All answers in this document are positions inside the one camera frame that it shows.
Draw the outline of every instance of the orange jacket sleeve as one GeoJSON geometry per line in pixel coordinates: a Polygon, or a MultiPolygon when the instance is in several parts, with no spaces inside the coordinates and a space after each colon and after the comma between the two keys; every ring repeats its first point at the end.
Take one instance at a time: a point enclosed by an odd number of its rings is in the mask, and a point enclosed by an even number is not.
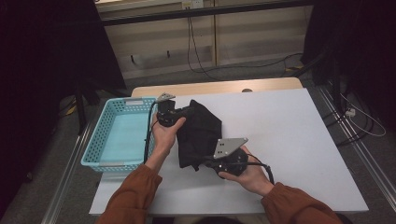
{"type": "Polygon", "coordinates": [[[338,216],[326,204],[312,198],[300,189],[276,183],[262,198],[262,206],[271,223],[339,224],[338,216]]]}
{"type": "Polygon", "coordinates": [[[162,180],[146,165],[140,165],[114,192],[96,223],[146,223],[147,210],[162,180]]]}

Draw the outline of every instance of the basket handle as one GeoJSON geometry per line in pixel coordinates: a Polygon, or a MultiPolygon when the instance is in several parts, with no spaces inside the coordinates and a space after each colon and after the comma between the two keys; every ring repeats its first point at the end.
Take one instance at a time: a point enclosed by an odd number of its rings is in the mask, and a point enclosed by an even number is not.
{"type": "Polygon", "coordinates": [[[126,105],[142,105],[143,104],[143,98],[142,97],[137,97],[137,98],[127,98],[123,99],[126,105]]]}
{"type": "Polygon", "coordinates": [[[99,162],[99,166],[120,167],[120,166],[125,166],[125,164],[123,161],[105,161],[105,162],[99,162]]]}

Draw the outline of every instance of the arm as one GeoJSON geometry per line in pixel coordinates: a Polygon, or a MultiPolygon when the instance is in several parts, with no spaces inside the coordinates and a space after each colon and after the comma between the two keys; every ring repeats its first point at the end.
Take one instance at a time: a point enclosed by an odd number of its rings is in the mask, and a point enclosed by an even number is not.
{"type": "MultiPolygon", "coordinates": [[[[251,154],[245,146],[241,148],[251,154]]],[[[248,161],[257,162],[252,157],[248,161]]],[[[341,223],[332,209],[302,190],[286,187],[281,183],[273,185],[260,166],[248,166],[240,176],[224,172],[220,172],[219,176],[261,195],[262,206],[271,223],[341,223]]]]}
{"type": "Polygon", "coordinates": [[[163,180],[158,173],[175,143],[177,130],[186,120],[181,118],[174,126],[165,128],[157,123],[155,115],[153,117],[152,132],[155,147],[150,157],[144,165],[140,165],[125,178],[120,188],[111,196],[106,211],[96,223],[146,222],[147,210],[163,180]]]}

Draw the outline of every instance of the cable on wall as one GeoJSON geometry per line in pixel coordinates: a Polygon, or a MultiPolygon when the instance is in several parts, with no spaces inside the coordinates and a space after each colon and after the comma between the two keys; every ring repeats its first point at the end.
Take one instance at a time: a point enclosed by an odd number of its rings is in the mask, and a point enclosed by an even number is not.
{"type": "Polygon", "coordinates": [[[278,64],[278,63],[284,63],[284,72],[281,75],[283,77],[285,75],[285,73],[286,73],[286,60],[291,58],[291,57],[293,57],[293,56],[296,56],[296,55],[302,55],[302,53],[294,53],[294,54],[288,55],[285,58],[283,58],[283,59],[281,59],[279,61],[276,61],[274,63],[267,63],[267,64],[261,64],[261,65],[233,65],[233,66],[224,66],[224,67],[214,67],[214,68],[209,68],[209,69],[205,70],[202,67],[201,60],[199,58],[198,51],[197,51],[197,48],[196,48],[194,31],[193,31],[192,21],[191,21],[190,17],[188,17],[188,23],[189,23],[189,47],[188,47],[188,53],[187,53],[187,61],[188,61],[188,64],[189,64],[189,68],[194,73],[204,73],[207,77],[212,78],[212,79],[217,80],[217,81],[224,81],[224,80],[212,77],[212,76],[210,76],[208,74],[208,72],[211,72],[211,71],[214,71],[214,70],[220,70],[220,69],[228,69],[228,68],[262,68],[262,67],[275,65],[275,64],[278,64]],[[194,46],[195,56],[196,56],[196,58],[198,60],[198,64],[200,65],[200,68],[198,70],[197,69],[193,69],[192,66],[191,66],[191,62],[190,62],[191,40],[192,40],[192,43],[193,43],[193,46],[194,46]]]}

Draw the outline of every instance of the person's right hand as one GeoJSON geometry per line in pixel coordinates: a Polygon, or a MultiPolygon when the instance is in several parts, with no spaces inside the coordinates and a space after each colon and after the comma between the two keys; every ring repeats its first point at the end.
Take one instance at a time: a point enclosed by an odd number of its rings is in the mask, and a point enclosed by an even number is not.
{"type": "MultiPolygon", "coordinates": [[[[241,146],[241,148],[247,153],[251,153],[245,146],[241,146]]],[[[258,162],[253,157],[248,157],[248,162],[258,162]]],[[[226,172],[219,172],[219,176],[232,180],[239,183],[244,189],[247,189],[250,192],[257,193],[261,196],[267,195],[274,185],[268,180],[267,176],[265,176],[262,167],[259,165],[248,165],[247,169],[240,176],[231,175],[226,172]]]]}

